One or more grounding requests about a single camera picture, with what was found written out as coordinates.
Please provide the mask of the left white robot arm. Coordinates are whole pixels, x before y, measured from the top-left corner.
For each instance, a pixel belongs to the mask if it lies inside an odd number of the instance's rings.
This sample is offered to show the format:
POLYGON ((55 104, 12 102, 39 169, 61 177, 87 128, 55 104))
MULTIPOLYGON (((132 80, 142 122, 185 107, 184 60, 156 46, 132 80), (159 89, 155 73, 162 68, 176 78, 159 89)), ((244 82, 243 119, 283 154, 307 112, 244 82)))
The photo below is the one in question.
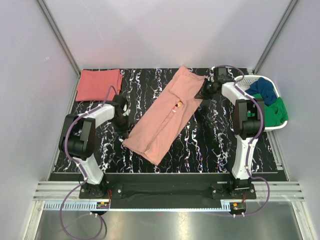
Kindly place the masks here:
POLYGON ((68 114, 64 119, 58 148, 76 164, 85 183, 91 185, 90 192, 97 198, 108 193, 108 186, 102 182, 104 174, 94 156, 96 129, 110 122, 116 133, 127 136, 129 113, 128 100, 116 94, 111 101, 78 115, 68 114))

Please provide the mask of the pink t shirt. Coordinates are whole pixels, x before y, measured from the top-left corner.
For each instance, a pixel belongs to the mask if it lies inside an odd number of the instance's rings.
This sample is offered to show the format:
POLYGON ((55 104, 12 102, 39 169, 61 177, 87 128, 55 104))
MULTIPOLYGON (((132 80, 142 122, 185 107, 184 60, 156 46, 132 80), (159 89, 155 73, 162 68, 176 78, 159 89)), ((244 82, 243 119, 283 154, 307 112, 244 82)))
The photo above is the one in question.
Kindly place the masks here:
POLYGON ((202 103, 195 96, 204 82, 204 76, 181 66, 122 145, 159 165, 202 103))

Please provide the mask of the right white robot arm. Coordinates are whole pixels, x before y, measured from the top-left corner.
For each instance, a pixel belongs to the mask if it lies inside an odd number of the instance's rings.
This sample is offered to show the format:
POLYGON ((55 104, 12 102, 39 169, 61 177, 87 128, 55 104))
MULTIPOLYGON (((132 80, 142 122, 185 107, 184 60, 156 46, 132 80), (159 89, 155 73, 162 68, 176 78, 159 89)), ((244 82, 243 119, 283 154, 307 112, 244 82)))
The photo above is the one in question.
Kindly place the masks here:
POLYGON ((231 174, 237 181, 247 181, 253 178, 253 153, 258 138, 265 129, 265 104, 262 98, 254 98, 241 89, 239 83, 245 79, 242 70, 236 68, 240 78, 235 80, 228 78, 227 68, 232 66, 213 66, 194 98, 211 100, 215 94, 221 94, 233 104, 232 124, 237 138, 237 148, 231 174))

